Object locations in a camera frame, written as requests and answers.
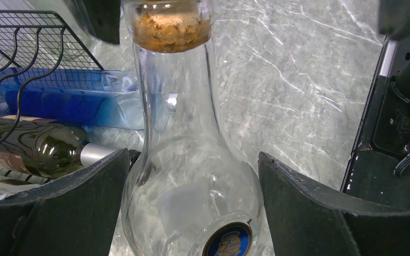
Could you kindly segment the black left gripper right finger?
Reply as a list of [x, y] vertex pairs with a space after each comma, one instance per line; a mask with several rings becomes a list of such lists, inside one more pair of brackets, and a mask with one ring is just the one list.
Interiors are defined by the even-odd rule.
[[410, 255], [410, 210], [366, 201], [258, 155], [275, 255]]

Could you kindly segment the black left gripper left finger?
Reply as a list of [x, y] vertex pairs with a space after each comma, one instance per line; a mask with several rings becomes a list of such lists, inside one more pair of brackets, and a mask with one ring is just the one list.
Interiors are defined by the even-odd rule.
[[0, 255], [108, 255], [129, 169], [121, 149], [0, 200]]

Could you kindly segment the clear bottle black cap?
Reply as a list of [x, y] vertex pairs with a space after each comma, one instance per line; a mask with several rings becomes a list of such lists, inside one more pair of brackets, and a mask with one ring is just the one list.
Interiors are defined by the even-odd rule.
[[134, 255], [255, 255], [259, 179], [218, 116], [213, 1], [125, 1], [145, 114], [122, 226]]

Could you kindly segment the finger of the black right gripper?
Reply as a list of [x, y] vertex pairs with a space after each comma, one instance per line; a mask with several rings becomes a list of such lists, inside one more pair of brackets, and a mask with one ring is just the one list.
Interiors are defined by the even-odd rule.
[[410, 0], [380, 0], [377, 31], [399, 41], [410, 35]]
[[72, 15], [87, 34], [108, 44], [120, 43], [120, 0], [73, 0]]

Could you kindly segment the dark bottle black capsule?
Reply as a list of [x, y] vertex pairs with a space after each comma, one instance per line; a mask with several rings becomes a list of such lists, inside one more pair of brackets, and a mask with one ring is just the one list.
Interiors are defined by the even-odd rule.
[[49, 181], [50, 179], [47, 178], [11, 171], [0, 167], [0, 200], [20, 192], [38, 188]]

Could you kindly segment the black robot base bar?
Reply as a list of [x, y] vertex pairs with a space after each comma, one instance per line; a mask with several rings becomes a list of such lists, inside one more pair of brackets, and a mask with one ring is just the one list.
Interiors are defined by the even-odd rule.
[[410, 37], [385, 41], [362, 112], [341, 192], [410, 210], [410, 169], [396, 165], [410, 151], [410, 104], [393, 90], [393, 77], [410, 60]]

